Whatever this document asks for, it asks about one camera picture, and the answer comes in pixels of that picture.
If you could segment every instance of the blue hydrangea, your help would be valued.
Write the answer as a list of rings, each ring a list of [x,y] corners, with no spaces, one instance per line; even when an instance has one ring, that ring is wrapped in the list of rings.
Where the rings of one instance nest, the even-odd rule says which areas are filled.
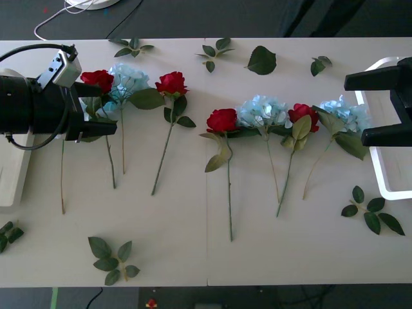
[[[341,130],[342,132],[361,133],[371,126],[371,117],[366,105],[351,106],[344,100],[343,95],[339,97],[338,101],[324,101],[319,107],[335,115],[345,123],[345,127]]]

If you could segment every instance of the white cable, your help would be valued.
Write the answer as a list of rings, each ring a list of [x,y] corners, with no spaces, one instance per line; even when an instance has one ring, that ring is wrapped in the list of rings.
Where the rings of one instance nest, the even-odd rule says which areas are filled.
[[[37,31],[38,31],[38,29],[39,29],[41,26],[43,26],[44,24],[48,23],[49,21],[51,21],[53,18],[55,18],[56,16],[60,15],[60,14],[63,13],[64,11],[67,11],[67,12],[69,12],[69,13],[71,13],[71,14],[78,14],[78,13],[84,12],[84,11],[87,10],[96,0],[85,0],[85,1],[83,1],[83,2],[81,2],[81,3],[78,3],[78,4],[76,4],[76,5],[71,5],[71,6],[66,6],[66,1],[65,1],[65,0],[63,0],[63,1],[64,1],[64,8],[62,8],[62,9],[61,9],[60,11],[58,11],[56,14],[54,14],[54,15],[52,15],[51,17],[47,18],[45,21],[41,22],[40,24],[38,24],[38,25],[34,28],[34,31],[33,31],[33,32],[34,32],[34,35],[35,35],[36,37],[38,37],[40,40],[42,40],[42,41],[47,41],[47,39],[45,39],[44,37],[41,37],[40,35],[37,34]],[[83,4],[85,4],[85,3],[87,3],[87,2],[90,2],[90,1],[91,1],[90,5],[89,5],[87,8],[85,8],[85,9],[79,11],[79,12],[72,12],[72,11],[69,11],[69,10],[68,10],[69,8],[74,8],[75,6],[83,5]]]

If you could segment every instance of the artificial rose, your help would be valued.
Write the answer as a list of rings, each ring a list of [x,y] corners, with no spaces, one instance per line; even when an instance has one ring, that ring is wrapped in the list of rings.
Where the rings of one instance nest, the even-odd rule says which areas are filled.
[[[236,127],[237,119],[238,117],[235,109],[215,109],[206,121],[207,125],[210,127],[207,131],[219,133],[235,131],[238,129]]]
[[[84,72],[80,79],[88,85],[99,85],[103,93],[108,93],[111,90],[111,85],[115,77],[110,75],[106,70],[94,72]]]
[[[160,77],[160,82],[156,82],[157,91],[174,95],[178,93],[178,97],[187,93],[185,86],[185,78],[181,72],[172,72]]]
[[[293,109],[289,109],[288,114],[290,121],[292,121],[293,123],[297,122],[303,116],[309,115],[312,119],[312,126],[310,128],[310,131],[316,132],[317,130],[319,130],[319,126],[316,125],[319,121],[319,115],[316,113],[316,111],[314,111],[306,104],[296,103]]]

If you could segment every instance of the white tray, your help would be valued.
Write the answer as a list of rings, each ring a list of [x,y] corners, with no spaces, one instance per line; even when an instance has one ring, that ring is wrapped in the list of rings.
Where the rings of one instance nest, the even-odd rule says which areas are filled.
[[[366,71],[396,66],[405,57],[386,57]],[[373,126],[399,124],[389,91],[355,91],[358,104],[367,104]],[[412,198],[412,147],[370,147],[379,191],[387,200]]]

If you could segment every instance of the white table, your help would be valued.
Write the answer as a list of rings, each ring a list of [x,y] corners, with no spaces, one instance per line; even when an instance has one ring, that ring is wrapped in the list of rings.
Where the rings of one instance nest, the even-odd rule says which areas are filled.
[[[276,95],[293,105],[337,99],[346,74],[375,61],[412,54],[412,39],[234,39],[227,60],[209,74],[202,60],[203,39],[144,40],[157,49],[137,58],[114,59],[118,46],[107,41],[75,43],[84,71],[108,69],[122,61],[158,77],[182,71],[190,92],[187,114],[196,129],[175,127],[158,193],[150,197],[168,125],[162,108],[137,111],[128,107],[127,173],[121,175],[120,130],[110,138],[118,189],[111,188],[104,140],[66,144],[64,195],[60,210],[61,142],[33,152],[22,204],[1,222],[17,220],[26,234],[0,258],[0,286],[100,286],[105,273],[95,269],[87,237],[100,236],[113,248],[133,240],[130,262],[142,272],[117,286],[277,285],[316,283],[412,282],[410,238],[384,229],[381,236],[357,219],[342,218],[351,189],[360,185],[367,198],[379,195],[370,158],[364,162],[333,145],[312,176],[306,201],[304,182],[311,165],[328,142],[326,130],[316,133],[291,171],[288,197],[279,218],[266,145],[257,136],[232,142],[232,205],[235,241],[229,242],[225,169],[204,174],[215,153],[212,141],[198,137],[215,108],[242,104],[255,94]],[[206,44],[214,44],[207,39]],[[0,53],[30,42],[2,42]],[[243,67],[257,45],[277,53],[277,68],[259,76]],[[23,53],[2,63],[26,76],[44,70],[55,51]],[[311,57],[326,55],[333,68],[310,75]],[[38,57],[24,67],[21,59]],[[353,93],[345,93],[355,103]],[[272,154],[279,187],[283,187],[288,151],[272,136]],[[412,234],[408,201],[387,202],[386,211]]]

